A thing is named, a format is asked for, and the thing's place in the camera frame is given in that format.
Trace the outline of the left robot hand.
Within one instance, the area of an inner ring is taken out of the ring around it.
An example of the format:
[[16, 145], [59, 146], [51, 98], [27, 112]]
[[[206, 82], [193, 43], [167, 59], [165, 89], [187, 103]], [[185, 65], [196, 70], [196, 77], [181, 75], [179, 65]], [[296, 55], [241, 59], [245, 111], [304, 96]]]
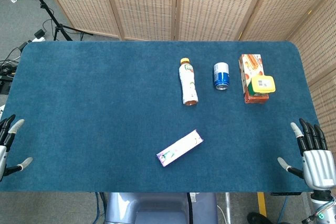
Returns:
[[32, 157], [28, 157], [20, 164], [11, 167], [7, 166], [7, 158], [10, 148], [18, 130], [25, 122], [24, 119], [20, 119], [13, 126], [11, 126], [11, 123], [14, 121], [15, 117], [16, 115], [12, 114], [9, 118], [1, 120], [1, 181], [3, 180], [3, 177], [23, 171], [34, 160]]

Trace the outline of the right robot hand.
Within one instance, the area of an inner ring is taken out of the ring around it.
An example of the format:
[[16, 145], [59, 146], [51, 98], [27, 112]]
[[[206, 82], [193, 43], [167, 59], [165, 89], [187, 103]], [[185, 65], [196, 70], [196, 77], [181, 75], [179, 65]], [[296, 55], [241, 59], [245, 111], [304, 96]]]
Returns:
[[287, 172], [305, 180], [307, 186], [313, 190], [329, 190], [335, 187], [335, 163], [333, 154], [328, 150], [326, 137], [319, 125], [311, 125], [300, 118], [300, 129], [296, 123], [290, 126], [296, 136], [302, 170], [292, 167], [278, 157], [280, 166]]

